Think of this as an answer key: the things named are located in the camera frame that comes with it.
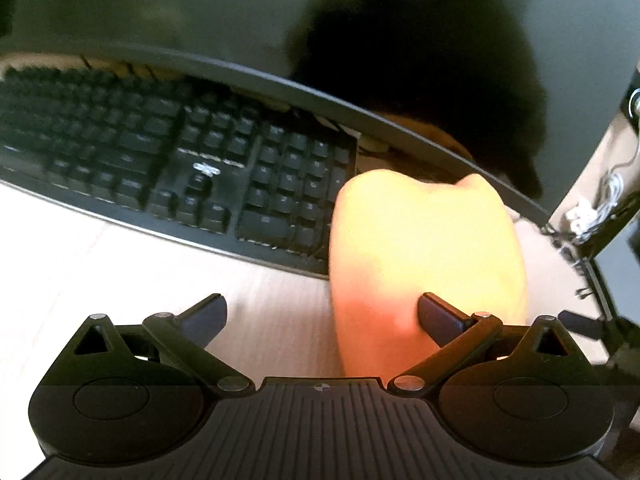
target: monitor screen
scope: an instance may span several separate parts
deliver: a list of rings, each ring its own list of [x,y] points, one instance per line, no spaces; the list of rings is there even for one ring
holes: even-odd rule
[[[640,324],[640,229],[634,218],[594,257],[614,312]]]
[[[290,90],[314,97],[300,101],[311,111],[420,151],[402,130],[381,134],[350,115],[345,106],[355,105],[457,155],[431,150],[440,166],[477,164],[540,221],[625,94],[640,54],[639,8],[640,0],[0,0],[0,48],[147,48],[249,73],[236,84],[251,90],[268,92],[259,79],[294,82]]]

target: white cable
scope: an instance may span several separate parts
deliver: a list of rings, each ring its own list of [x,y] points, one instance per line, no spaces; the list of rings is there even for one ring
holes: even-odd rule
[[[612,209],[618,205],[618,200],[620,200],[620,197],[622,197],[622,193],[625,190],[625,181],[622,178],[622,175],[618,173],[618,170],[631,166],[639,155],[640,137],[638,137],[638,141],[636,143],[636,152],[634,153],[634,156],[627,162],[616,164],[613,168],[607,171],[607,174],[602,178],[602,182],[600,184],[600,204],[596,208],[596,216],[588,222],[587,225],[585,225],[586,229],[583,229],[584,232],[577,234],[575,237],[575,241],[577,243],[581,244],[587,241],[595,231],[594,227],[602,224],[609,217]]]

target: keyboard key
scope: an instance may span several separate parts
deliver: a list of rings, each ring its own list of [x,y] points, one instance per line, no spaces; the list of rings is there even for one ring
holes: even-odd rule
[[[187,193],[208,196],[211,191],[211,177],[197,171],[192,174],[187,183]]]
[[[302,166],[302,155],[296,152],[287,152],[282,159],[282,165],[285,168],[291,168],[292,170],[299,170]]]
[[[349,150],[336,146],[334,148],[334,162],[342,166],[346,166],[349,163]]]
[[[278,188],[284,191],[295,193],[298,189],[299,180],[295,175],[283,173],[278,181]]]
[[[293,211],[294,200],[290,196],[276,195],[273,199],[273,208],[284,215],[290,215]]]
[[[233,118],[227,112],[218,112],[213,116],[212,126],[219,130],[226,130],[229,126],[231,126],[231,121]]]
[[[149,195],[146,208],[152,215],[162,218],[173,218],[177,196],[168,189],[156,189]]]
[[[77,84],[71,83],[71,84],[66,85],[65,93],[64,93],[63,97],[68,99],[68,101],[66,102],[67,105],[72,103],[71,99],[75,99],[76,98],[76,92],[77,91],[78,91],[78,85]],[[73,105],[71,107],[65,107],[64,110],[65,110],[65,115],[67,115],[67,114],[70,115],[72,113],[72,111],[73,111]]]
[[[343,168],[332,168],[331,176],[329,177],[329,191],[326,199],[331,203],[335,203],[338,192],[346,182],[347,172]]]
[[[47,117],[46,115],[34,115],[32,127],[39,132],[48,132],[54,120],[53,117]]]
[[[51,125],[51,133],[56,137],[66,136],[71,126],[71,121],[68,119],[57,118]]]
[[[86,124],[80,132],[82,140],[88,140],[89,142],[97,142],[100,139],[102,128],[96,124]]]
[[[227,112],[234,114],[238,111],[239,108],[238,98],[236,96],[231,96],[231,98],[226,99],[224,102],[220,103],[220,108],[226,110]]]
[[[155,115],[176,118],[182,105],[178,101],[162,97],[151,97],[145,104],[145,110]]]
[[[275,124],[271,124],[267,129],[264,138],[269,140],[270,142],[274,142],[275,144],[280,144],[282,142],[282,139],[284,139],[284,128],[281,126],[276,126]]]
[[[334,206],[332,204],[324,204],[324,223],[328,226],[334,220]]]
[[[205,108],[213,110],[213,108],[215,108],[216,104],[218,103],[218,96],[208,92],[206,94],[203,94],[203,96],[200,98],[200,101]]]
[[[309,164],[308,168],[306,168],[306,172],[308,174],[311,174],[318,178],[322,178],[325,171],[326,166],[321,160],[313,160],[311,164]]]
[[[116,188],[116,202],[135,210],[144,207],[145,185],[137,178],[123,178]]]
[[[91,113],[89,113],[89,118],[93,122],[99,123],[101,120],[103,120],[106,117],[107,113],[109,113],[109,109],[107,107],[97,105],[91,109]]]
[[[240,117],[236,123],[236,132],[246,136],[250,136],[254,130],[255,121],[249,117]]]
[[[322,142],[321,140],[316,140],[316,142],[314,142],[314,147],[311,150],[311,155],[316,156],[317,158],[327,158],[329,156],[329,144]]]
[[[118,145],[134,152],[157,155],[162,148],[162,140],[145,134],[124,132],[118,140]]]
[[[66,72],[66,80],[71,81],[73,83],[79,83],[82,81],[82,75],[84,74],[84,70],[80,71],[77,68],[72,68],[68,72]]]
[[[105,144],[109,144],[118,138],[118,131],[115,128],[105,128],[102,130],[98,140]]]
[[[74,108],[73,116],[82,121],[89,116],[90,111],[91,107],[87,103],[79,103]]]
[[[192,94],[193,88],[189,83],[180,82],[175,86],[175,96],[180,99],[180,101],[188,101],[189,99],[191,99]],[[179,112],[180,108],[178,108],[178,111],[175,113],[175,115],[172,116],[177,116]]]
[[[96,82],[100,85],[110,86],[118,80],[118,77],[108,70],[98,70],[96,76]]]
[[[84,74],[84,78],[87,79],[91,85],[100,85],[103,84],[102,78],[105,73],[106,72],[104,70],[91,69]]]
[[[263,186],[268,186],[269,181],[271,180],[271,173],[271,168],[263,164],[259,164],[252,172],[251,180],[258,184],[262,184]]]
[[[10,136],[12,140],[15,139],[17,144],[27,149],[33,149],[38,139],[38,134],[30,130],[14,130],[13,133],[14,134]]]
[[[127,90],[133,90],[137,88],[139,82],[140,79],[138,79],[134,75],[128,75],[120,81],[120,84]]]
[[[264,207],[268,197],[269,195],[265,190],[252,187],[247,195],[246,203],[253,207]]]
[[[66,131],[66,136],[74,139],[75,137],[80,137],[82,132],[84,131],[84,124],[80,121],[72,121],[69,125],[69,129]]]
[[[196,126],[185,126],[180,132],[178,147],[195,152],[198,149],[198,139],[202,131]]]
[[[249,139],[243,136],[235,136],[231,139],[226,156],[236,162],[244,162],[249,152]]]
[[[119,106],[121,106],[122,104],[124,104],[124,100],[125,100],[125,92],[124,90],[117,88],[116,90],[114,90],[111,95],[109,96],[109,99],[107,100],[109,105],[117,108]]]
[[[289,137],[289,146],[294,150],[304,152],[306,150],[306,141],[307,138],[303,134],[291,134],[291,137]]]
[[[124,112],[117,108],[112,108],[107,116],[104,118],[104,122],[111,126],[118,126],[120,121],[124,118]]]
[[[171,134],[172,124],[166,119],[151,117],[146,120],[143,130],[146,134],[155,135],[157,137],[167,137]]]
[[[315,247],[316,233],[308,227],[296,227],[296,234],[293,238],[293,245],[301,253],[309,254]]]
[[[138,82],[138,90],[144,95],[156,93],[156,83],[147,79],[141,79]]]
[[[175,214],[175,219],[178,222],[187,225],[198,225],[198,215],[200,213],[200,199],[187,195],[183,197],[182,201],[178,204],[178,211]]]
[[[59,140],[61,140],[62,142],[55,145],[53,147],[53,151],[69,158],[73,158],[74,156],[76,156],[76,153],[79,152],[80,148],[82,147],[82,145],[79,142],[75,142],[74,140],[68,140],[68,139],[59,139]]]
[[[280,154],[278,150],[272,148],[271,146],[263,146],[260,150],[260,161],[265,164],[275,164],[280,158]]]
[[[215,202],[207,202],[202,208],[200,227],[214,233],[226,232],[229,214],[226,207]]]
[[[94,160],[98,153],[98,147],[95,144],[85,144],[78,151],[77,157],[79,160],[87,163],[90,160]]]
[[[76,91],[76,97],[81,101],[90,101],[91,95],[94,93],[94,89],[89,84],[81,84]]]
[[[48,152],[52,142],[53,137],[49,134],[40,133],[34,140],[33,149],[39,152]]]
[[[6,72],[4,73],[5,81],[16,81],[19,77],[20,77],[20,72],[18,71],[17,68],[14,68],[12,66],[7,68]]]
[[[44,155],[0,141],[0,166],[41,178],[44,176],[44,165]]]
[[[203,145],[212,150],[220,150],[224,142],[225,134],[217,130],[208,132],[207,135],[205,135],[204,139],[202,139]]]
[[[188,115],[189,122],[191,124],[197,124],[198,126],[204,126],[209,120],[210,112],[202,106],[196,106]]]
[[[305,197],[311,200],[318,200],[319,198],[322,198],[322,195],[324,194],[322,192],[322,185],[320,182],[311,178],[306,180],[303,193]]]
[[[139,174],[147,174],[152,163],[149,156],[109,149],[102,150],[98,154],[97,161],[116,170],[132,171]]]
[[[91,194],[105,200],[113,199],[113,188],[117,183],[116,176],[109,171],[99,171],[91,180]]]
[[[59,97],[60,96],[58,96],[57,98],[51,99],[49,101],[49,104],[47,105],[47,109],[45,110],[46,114],[55,116],[55,115],[57,115],[59,113],[60,107],[62,106],[62,101],[58,100]]]
[[[308,222],[315,222],[318,218],[318,206],[312,202],[302,202],[298,208],[298,215]]]
[[[318,244],[318,250],[316,251],[317,256],[324,258],[325,260],[329,258],[329,241],[330,241],[330,229],[325,228],[320,235],[320,243]]]
[[[52,184],[68,187],[66,174],[71,170],[71,162],[66,158],[55,158],[47,177]]]
[[[172,81],[159,81],[156,83],[156,92],[162,97],[170,98],[174,94],[174,83]]]
[[[142,115],[132,112],[127,115],[124,119],[124,127],[129,130],[137,130],[142,123]]]
[[[142,110],[142,105],[145,103],[145,98],[142,94],[137,92],[130,92],[126,94],[124,98],[124,104],[132,110]]]
[[[33,99],[33,111],[39,114],[44,114],[47,111],[49,101],[46,97],[34,97]]]
[[[261,215],[253,211],[244,211],[236,228],[238,238],[281,246],[287,241],[289,222],[283,218]]]
[[[109,91],[101,86],[94,89],[94,93],[91,96],[91,101],[94,103],[105,103],[109,97]]]
[[[256,101],[244,105],[240,110],[240,117],[257,120],[260,117],[260,105]]]

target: circular cover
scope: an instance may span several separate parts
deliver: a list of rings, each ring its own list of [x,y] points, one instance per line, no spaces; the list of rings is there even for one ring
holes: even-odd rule
[[[613,417],[603,386],[557,384],[541,378],[544,368],[522,374],[509,360],[466,368],[442,387],[440,411],[455,433],[513,462],[558,462],[600,448]]]
[[[80,387],[36,389],[29,416],[45,453],[93,464],[138,462],[191,433],[204,410],[202,388],[180,370],[132,359],[119,370],[97,367]]]

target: keyboard logo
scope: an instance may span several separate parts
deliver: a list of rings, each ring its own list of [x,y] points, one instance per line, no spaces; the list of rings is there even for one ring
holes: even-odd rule
[[[193,169],[200,173],[204,173],[209,177],[220,174],[220,170],[218,168],[205,164],[204,162],[194,162]]]

